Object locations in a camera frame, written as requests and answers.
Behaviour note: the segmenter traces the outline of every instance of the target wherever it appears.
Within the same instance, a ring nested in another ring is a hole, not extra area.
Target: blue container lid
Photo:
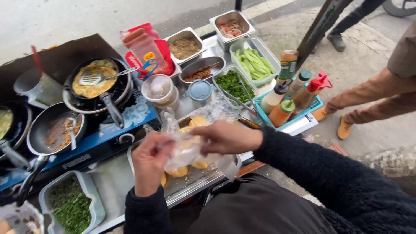
[[[205,101],[212,95],[212,91],[217,88],[206,80],[194,80],[184,93],[184,96],[189,96],[195,101]]]

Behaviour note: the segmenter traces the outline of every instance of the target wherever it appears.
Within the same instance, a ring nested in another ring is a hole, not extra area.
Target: black pan handle
[[[113,99],[108,92],[104,92],[100,94],[100,99],[104,102],[107,107],[108,112],[110,113],[111,118],[113,119],[114,123],[119,128],[124,128],[124,119],[120,114],[119,109],[117,109],[116,105],[114,105]]]
[[[19,188],[19,193],[17,194],[17,207],[21,207],[26,201],[33,181],[46,164],[48,164],[48,160],[49,155],[40,155],[37,157],[35,163],[33,164],[32,172],[29,173]]]
[[[18,168],[22,168],[25,171],[30,169],[30,164],[22,155],[16,152],[11,146],[8,140],[0,140],[0,150],[6,154],[6,157]]]

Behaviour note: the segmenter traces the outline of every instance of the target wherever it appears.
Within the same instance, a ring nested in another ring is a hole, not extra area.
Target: tan boot
[[[316,119],[316,121],[320,122],[324,119],[326,119],[326,117],[328,117],[328,113],[325,111],[325,106],[315,110],[312,114],[312,116]]]
[[[344,139],[346,139],[348,136],[349,136],[349,133],[350,133],[350,128],[351,128],[351,124],[347,124],[345,121],[344,121],[344,118],[345,118],[345,115],[343,115],[342,117],[341,117],[341,123],[339,124],[339,127],[338,127],[338,137],[341,139],[341,140],[344,140]]]

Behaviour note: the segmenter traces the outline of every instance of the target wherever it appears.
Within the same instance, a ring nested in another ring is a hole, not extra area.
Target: human hand
[[[205,142],[201,147],[201,154],[241,154],[258,149],[263,142],[261,130],[219,120],[209,126],[195,127],[190,133],[201,136]]]
[[[171,135],[150,132],[140,145],[131,153],[134,167],[134,194],[148,197],[154,194],[160,182],[166,161],[171,157],[174,142]]]

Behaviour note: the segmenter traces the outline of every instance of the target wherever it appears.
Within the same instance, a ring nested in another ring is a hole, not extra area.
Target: brown pants
[[[401,78],[384,68],[378,75],[335,96],[325,111],[337,110],[386,98],[366,109],[354,110],[345,115],[348,124],[363,124],[388,119],[416,111],[416,77]]]

